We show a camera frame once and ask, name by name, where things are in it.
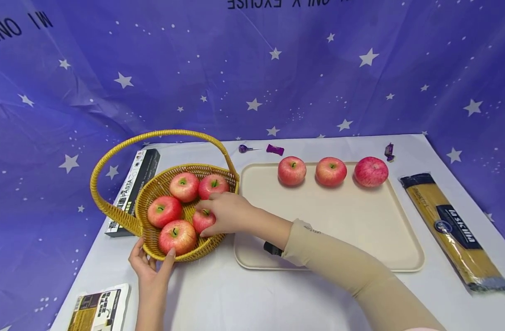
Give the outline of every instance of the table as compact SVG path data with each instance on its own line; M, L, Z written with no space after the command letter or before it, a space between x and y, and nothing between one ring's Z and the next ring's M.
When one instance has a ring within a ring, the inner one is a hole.
M448 331L505 330L505 295L472 296L466 292L451 264L433 239L398 181L401 175L431 171L435 181L505 276L505 241L473 202L423 135L279 139L224 142L238 173L251 163L276 163L281 157L263 150L238 153L241 143L264 148L268 143L285 148L306 162L325 156L358 161L369 155L383 157L394 143L396 160L388 164L392 185L426 254L422 271L397 274L440 320ZM161 163L158 171L185 163L226 167L210 143L153 144ZM110 238L100 230L81 271L65 299L51 331L65 331L76 297L119 283L130 283L131 294L123 330L135 328L137 276L127 257L137 238ZM311 272L250 271L234 258L234 236L229 235L207 257L177 263L168 293L166 331L366 331L368 323L357 303L344 290Z

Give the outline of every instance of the fabric backdrop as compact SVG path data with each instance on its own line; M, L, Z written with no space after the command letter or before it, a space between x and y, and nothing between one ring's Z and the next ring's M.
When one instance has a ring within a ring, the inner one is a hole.
M0 331L50 327L104 219L99 158L172 128L424 133L505 239L505 0L0 0Z

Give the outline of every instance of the apple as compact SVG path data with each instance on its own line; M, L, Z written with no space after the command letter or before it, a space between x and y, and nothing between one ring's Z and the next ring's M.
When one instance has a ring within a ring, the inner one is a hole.
M386 164L372 156L362 158L354 169L355 180L366 188L375 188L383 184L389 177Z
M170 193L187 203L197 198L197 189L199 189L199 179L192 173L182 173L176 175L170 182Z
M214 223L216 223L216 216L208 209L197 210L192 216L192 224L198 234L207 227L213 226Z
M296 156L283 158L278 164L278 180L284 185L294 187L304 181L306 164Z
M148 209L148 221L155 227L162 228L169 222L180 219L183 207L173 196L160 196L151 203Z
M315 168L315 179L325 187L336 187L346 178L346 165L335 157L325 157Z
M229 191L229 184L220 175L208 175L199 183L199 197L201 200L208 200L212 193L222 193Z
M190 222L185 220L174 220L166 224L159 236L159 247L168 254L175 247L175 255L183 255L195 248L197 235Z

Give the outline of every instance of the beige arm sleeve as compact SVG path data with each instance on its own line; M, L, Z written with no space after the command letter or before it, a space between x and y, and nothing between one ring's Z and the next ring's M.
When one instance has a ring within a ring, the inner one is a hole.
M373 331L444 327L396 276L376 258L295 220L282 257L306 266L350 292Z

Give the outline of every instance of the spaghetti package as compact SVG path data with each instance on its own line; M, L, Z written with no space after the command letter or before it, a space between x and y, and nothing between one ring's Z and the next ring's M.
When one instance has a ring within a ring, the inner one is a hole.
M400 182L466 286L474 292L505 291L505 279L431 174L402 177Z

